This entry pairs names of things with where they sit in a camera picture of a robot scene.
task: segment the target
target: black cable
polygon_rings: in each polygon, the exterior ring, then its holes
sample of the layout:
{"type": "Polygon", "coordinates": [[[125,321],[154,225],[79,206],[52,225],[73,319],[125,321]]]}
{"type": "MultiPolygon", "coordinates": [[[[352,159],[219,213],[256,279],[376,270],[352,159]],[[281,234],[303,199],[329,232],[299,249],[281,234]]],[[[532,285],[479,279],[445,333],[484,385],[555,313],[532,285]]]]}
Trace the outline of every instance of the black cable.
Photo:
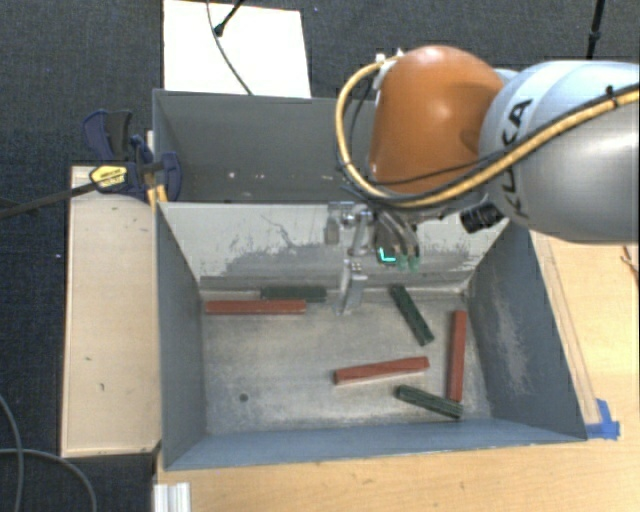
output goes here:
{"type": "Polygon", "coordinates": [[[222,23],[218,23],[216,25],[216,28],[214,30],[218,37],[222,37],[222,34],[224,34],[224,27],[226,27],[227,23],[229,23],[229,20],[233,18],[233,15],[236,13],[238,9],[240,9],[240,6],[243,3],[244,3],[244,0],[236,0],[236,3],[233,4],[233,9],[231,9],[229,14],[227,14],[227,16],[225,17],[225,19],[222,20],[222,23]]]}
{"type": "Polygon", "coordinates": [[[218,50],[220,51],[220,55],[222,55],[222,58],[224,59],[224,61],[226,62],[227,66],[229,67],[229,69],[233,73],[233,76],[236,77],[236,80],[238,80],[238,82],[240,83],[242,88],[245,90],[245,92],[249,96],[253,96],[253,92],[251,91],[251,89],[249,89],[249,86],[244,82],[242,77],[238,74],[238,72],[236,71],[236,68],[233,67],[233,64],[231,64],[231,61],[229,60],[229,57],[227,57],[227,54],[224,51],[224,48],[222,47],[222,43],[220,43],[220,39],[218,38],[218,34],[216,34],[216,27],[213,26],[213,21],[211,20],[211,11],[209,9],[209,0],[206,0],[206,4],[207,4],[207,18],[209,19],[209,28],[211,29],[211,35],[213,36],[213,40],[215,41],[216,46],[218,47],[218,50]]]}
{"type": "MultiPolygon", "coordinates": [[[[89,171],[91,174],[93,171],[98,169],[98,167],[94,167],[89,171]]],[[[139,173],[139,179],[142,179],[145,175],[161,171],[164,169],[163,164],[161,162],[144,164],[139,167],[136,167],[136,171],[139,173]]],[[[50,206],[59,201],[65,201],[67,199],[71,199],[73,197],[78,197],[84,194],[88,194],[89,192],[93,192],[96,190],[96,185],[94,182],[86,183],[85,185],[80,185],[79,187],[75,187],[69,190],[63,190],[62,192],[56,192],[55,194],[51,194],[45,197],[41,197],[39,199],[35,199],[28,203],[16,203],[16,206],[12,206],[5,210],[0,210],[0,220],[8,219],[9,217],[15,217],[16,215],[20,215],[22,213],[30,213],[32,210],[37,210],[44,206],[50,206]]]]}
{"type": "Polygon", "coordinates": [[[589,47],[587,48],[587,60],[593,59],[593,54],[596,51],[596,43],[600,36],[600,22],[602,21],[602,13],[604,12],[605,0],[596,0],[596,6],[593,11],[593,20],[591,21],[591,30],[589,31],[589,47]]]}
{"type": "Polygon", "coordinates": [[[498,150],[498,151],[494,151],[493,153],[489,153],[488,155],[485,155],[483,157],[478,158],[477,160],[473,160],[471,162],[466,162],[464,164],[458,164],[458,165],[454,165],[451,167],[445,167],[443,169],[439,169],[437,171],[434,172],[425,172],[424,174],[418,174],[417,176],[412,176],[411,178],[405,178],[402,180],[391,180],[391,181],[372,181],[371,183],[374,185],[380,185],[380,186],[387,186],[387,185],[404,185],[405,183],[413,183],[414,181],[419,181],[419,180],[423,180],[425,178],[431,178],[434,176],[441,176],[443,174],[448,174],[450,172],[454,172],[454,171],[459,171],[460,169],[464,169],[465,167],[470,167],[470,166],[475,166],[475,165],[480,165],[483,162],[496,157],[496,156],[502,156],[504,155],[505,151],[504,150],[498,150]]]}
{"type": "Polygon", "coordinates": [[[13,507],[14,511],[15,512],[20,511],[20,505],[22,501],[22,490],[24,487],[24,456],[31,455],[32,457],[39,457],[41,459],[52,460],[58,464],[61,464],[63,467],[71,471],[71,473],[73,473],[76,477],[78,477],[78,479],[82,482],[82,485],[84,485],[84,488],[87,490],[87,493],[89,494],[89,498],[91,499],[92,512],[97,512],[98,500],[96,499],[96,493],[93,490],[93,486],[91,485],[91,482],[86,477],[86,475],[80,470],[80,468],[78,468],[68,460],[63,459],[62,457],[58,457],[57,455],[54,455],[52,453],[23,448],[22,439],[20,438],[20,432],[18,430],[18,424],[16,423],[16,419],[13,413],[11,412],[9,405],[4,400],[2,395],[0,395],[0,407],[2,407],[2,410],[4,411],[4,414],[7,420],[9,421],[9,425],[11,426],[11,430],[13,431],[13,435],[15,437],[15,444],[16,444],[15,448],[0,449],[0,455],[15,454],[18,457],[18,487],[16,491],[15,506],[13,507]]]}
{"type": "MultiPolygon", "coordinates": [[[[15,448],[6,448],[6,449],[0,450],[0,455],[12,455],[16,453],[16,451],[17,450],[15,448]]],[[[82,472],[82,470],[78,466],[76,466],[75,464],[72,464],[67,459],[63,459],[62,457],[58,457],[57,455],[54,455],[53,453],[41,452],[40,450],[30,450],[28,448],[24,448],[22,452],[25,455],[31,455],[32,457],[39,457],[41,459],[56,462],[60,464],[62,467],[69,470],[73,475],[78,477],[78,480],[82,482],[82,485],[87,490],[87,494],[89,494],[89,499],[91,500],[92,512],[98,512],[98,500],[96,498],[96,493],[93,490],[93,486],[91,485],[91,482],[89,481],[87,476],[82,472]]]]}
{"type": "Polygon", "coordinates": [[[18,483],[16,485],[16,501],[13,510],[14,512],[20,512],[22,490],[24,489],[24,449],[22,448],[22,438],[20,437],[20,431],[18,430],[16,419],[9,408],[9,404],[7,404],[2,395],[0,395],[0,407],[2,407],[4,415],[9,421],[9,426],[13,432],[14,444],[16,445],[14,452],[18,463],[18,483]]]}
{"type": "MultiPolygon", "coordinates": [[[[431,197],[433,195],[439,194],[447,189],[449,189],[451,186],[458,184],[461,181],[466,180],[467,178],[469,178],[470,176],[473,176],[474,174],[477,174],[481,171],[483,171],[486,167],[489,167],[491,164],[493,164],[494,162],[496,162],[497,160],[499,160],[500,158],[502,158],[502,156],[504,156],[507,153],[510,153],[511,151],[514,151],[515,149],[517,149],[518,147],[524,145],[526,142],[528,142],[530,139],[532,139],[533,137],[535,137],[538,133],[543,132],[544,130],[548,129],[549,127],[553,126],[554,124],[557,124],[558,122],[562,121],[563,119],[566,119],[567,117],[570,117],[578,112],[581,112],[583,110],[586,110],[588,108],[591,108],[593,106],[596,106],[600,103],[602,103],[605,100],[614,100],[615,101],[615,97],[616,96],[620,96],[620,95],[624,95],[626,93],[632,92],[637,90],[640,87],[639,83],[635,83],[635,84],[631,84],[625,87],[621,87],[615,91],[613,91],[610,87],[607,87],[607,90],[605,91],[605,93],[601,96],[598,96],[596,98],[593,98],[589,101],[586,101],[584,103],[581,103],[580,105],[572,108],[571,110],[557,116],[554,117],[553,119],[547,121],[546,123],[538,126],[535,130],[525,134],[524,136],[522,136],[519,140],[517,140],[516,142],[513,142],[512,144],[510,144],[509,146],[506,146],[504,149],[499,150],[499,151],[495,151],[493,153],[489,153],[488,155],[485,155],[484,157],[482,157],[482,159],[479,161],[478,165],[476,165],[474,168],[470,169],[469,171],[465,172],[464,174],[461,174],[459,176],[457,176],[455,179],[437,187],[434,188],[432,190],[428,190],[426,192],[420,193],[420,194],[412,194],[410,196],[407,195],[398,195],[395,197],[386,197],[386,198],[379,198],[379,197],[371,197],[368,194],[366,194],[365,192],[360,191],[360,194],[367,197],[367,199],[373,203],[377,203],[377,204],[383,204],[386,205],[388,207],[391,208],[396,208],[397,206],[394,206],[393,203],[396,202],[405,202],[405,201],[415,201],[415,200],[421,200],[421,199],[426,199],[428,197],[431,197]]],[[[345,167],[346,163],[342,163],[340,162],[340,165],[342,168],[345,167]]],[[[430,205],[431,207],[436,207],[438,204],[440,203],[434,203],[432,205],[430,205]]],[[[403,210],[408,211],[408,210],[420,210],[420,209],[424,209],[423,206],[417,206],[417,207],[412,207],[412,208],[406,208],[406,207],[402,207],[403,210]]]]}
{"type": "Polygon", "coordinates": [[[16,215],[20,215],[21,213],[28,213],[32,210],[42,208],[43,206],[50,206],[59,201],[71,199],[72,197],[81,196],[83,194],[92,192],[95,189],[96,186],[93,183],[87,183],[86,185],[81,185],[80,187],[72,188],[70,190],[63,190],[62,192],[56,192],[55,194],[41,197],[40,199],[36,199],[34,201],[29,201],[28,203],[22,203],[17,206],[12,206],[11,208],[0,211],[0,220],[8,219],[9,217],[15,217],[16,215]]]}
{"type": "Polygon", "coordinates": [[[351,125],[349,126],[349,153],[351,153],[351,143],[353,142],[353,133],[356,129],[356,122],[358,121],[358,115],[360,114],[360,110],[362,110],[362,105],[364,105],[364,102],[367,99],[367,96],[369,96],[371,89],[373,89],[373,77],[370,76],[367,78],[368,78],[367,87],[365,88],[364,93],[358,100],[358,104],[356,105],[356,110],[353,113],[353,117],[351,118],[351,125]]]}

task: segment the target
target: wooden block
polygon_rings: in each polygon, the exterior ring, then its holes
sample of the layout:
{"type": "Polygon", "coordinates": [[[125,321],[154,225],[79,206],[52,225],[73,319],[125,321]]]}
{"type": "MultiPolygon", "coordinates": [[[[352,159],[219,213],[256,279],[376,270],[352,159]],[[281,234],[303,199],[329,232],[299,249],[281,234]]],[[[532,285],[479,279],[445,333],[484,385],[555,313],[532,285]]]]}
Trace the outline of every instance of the wooden block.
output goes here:
{"type": "Polygon", "coordinates": [[[333,382],[334,384],[349,384],[392,375],[421,372],[427,368],[429,368],[429,360],[426,357],[408,357],[395,361],[342,368],[333,373],[333,382]]]}
{"type": "Polygon", "coordinates": [[[207,315],[300,315],[307,310],[303,300],[210,300],[207,315]]]}
{"type": "Polygon", "coordinates": [[[449,345],[449,371],[447,373],[447,398],[462,401],[464,379],[464,349],[467,340],[467,312],[454,311],[449,345]]]}

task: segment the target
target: yellow cable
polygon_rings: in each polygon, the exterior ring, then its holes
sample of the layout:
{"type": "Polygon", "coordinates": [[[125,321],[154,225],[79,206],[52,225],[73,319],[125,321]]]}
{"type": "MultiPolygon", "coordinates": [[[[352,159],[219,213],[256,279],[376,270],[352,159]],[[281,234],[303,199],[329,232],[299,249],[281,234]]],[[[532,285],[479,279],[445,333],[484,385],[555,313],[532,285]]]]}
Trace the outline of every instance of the yellow cable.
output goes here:
{"type": "MultiPolygon", "coordinates": [[[[352,178],[352,180],[365,192],[367,192],[372,197],[381,198],[381,199],[391,199],[391,198],[402,198],[403,194],[395,194],[390,193],[384,190],[380,190],[375,186],[371,185],[367,180],[365,180],[358,169],[351,163],[351,155],[349,154],[349,149],[344,133],[344,108],[347,102],[347,98],[349,97],[349,93],[355,87],[355,85],[362,80],[365,76],[373,73],[374,71],[380,69],[385,63],[395,61],[399,57],[391,57],[382,62],[375,62],[373,64],[369,64],[358,70],[344,85],[340,94],[338,95],[338,101],[336,103],[336,138],[338,141],[338,152],[340,154],[340,158],[344,162],[344,169],[352,178]]],[[[504,170],[511,167],[516,162],[523,159],[525,156],[535,151],[537,148],[547,143],[554,137],[574,128],[586,121],[594,119],[606,112],[610,112],[614,110],[618,106],[627,105],[629,103],[637,102],[640,97],[639,90],[633,90],[628,93],[622,94],[615,98],[607,98],[604,99],[601,103],[597,105],[593,105],[591,107],[587,107],[584,110],[576,112],[570,116],[567,116],[564,119],[554,123],[553,125],[547,127],[542,130],[540,133],[536,134],[534,137],[529,139],[528,141],[522,143],[518,147],[516,147],[513,151],[507,153],[502,158],[489,165],[482,171],[477,174],[452,185],[451,187],[443,190],[438,194],[434,194],[432,196],[422,198],[422,199],[407,199],[406,201],[398,201],[394,202],[395,206],[400,208],[419,208],[431,206],[436,203],[440,203],[442,201],[446,201],[448,199],[452,199],[457,197],[465,192],[469,192],[475,187],[486,183],[490,179],[496,177],[498,174],[503,172],[504,170]]]]}

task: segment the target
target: blue clamp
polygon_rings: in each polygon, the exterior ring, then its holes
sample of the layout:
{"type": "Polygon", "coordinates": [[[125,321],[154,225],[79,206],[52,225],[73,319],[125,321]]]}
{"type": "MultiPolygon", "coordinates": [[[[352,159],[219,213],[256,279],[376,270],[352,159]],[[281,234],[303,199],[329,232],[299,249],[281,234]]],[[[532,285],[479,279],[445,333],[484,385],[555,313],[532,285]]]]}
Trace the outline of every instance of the blue clamp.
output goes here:
{"type": "Polygon", "coordinates": [[[612,441],[617,441],[620,437],[620,422],[611,419],[606,401],[596,398],[596,403],[600,410],[602,422],[586,425],[587,436],[589,439],[611,439],[612,441]]]}
{"type": "Polygon", "coordinates": [[[153,153],[140,135],[128,137],[131,112],[107,112],[98,110],[82,122],[82,132],[87,146],[100,162],[117,162],[126,167],[126,182],[117,186],[100,188],[101,193],[124,194],[140,201],[147,201],[150,186],[143,175],[157,173],[156,183],[165,186],[169,201],[176,201],[182,186],[182,167],[175,152],[161,155],[160,162],[153,163],[153,153]],[[133,161],[128,157],[129,146],[133,149],[133,161]]]}

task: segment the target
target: bin floor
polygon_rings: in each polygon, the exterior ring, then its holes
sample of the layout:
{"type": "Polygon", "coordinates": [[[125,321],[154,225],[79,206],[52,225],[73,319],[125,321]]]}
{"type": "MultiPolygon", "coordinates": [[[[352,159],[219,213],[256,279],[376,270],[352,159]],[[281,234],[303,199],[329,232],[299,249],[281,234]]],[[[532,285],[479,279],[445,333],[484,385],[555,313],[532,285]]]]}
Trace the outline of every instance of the bin floor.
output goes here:
{"type": "MultiPolygon", "coordinates": [[[[213,435],[449,421],[393,397],[400,384],[445,395],[451,313],[457,294],[409,290],[435,340],[421,347],[386,290],[336,316],[332,297],[296,316],[203,316],[207,428],[213,435]],[[414,375],[335,386],[338,368],[425,355],[414,375]]],[[[203,294],[203,300],[216,297],[203,294]]],[[[467,326],[464,418],[491,416],[473,332],[467,326]]]]}

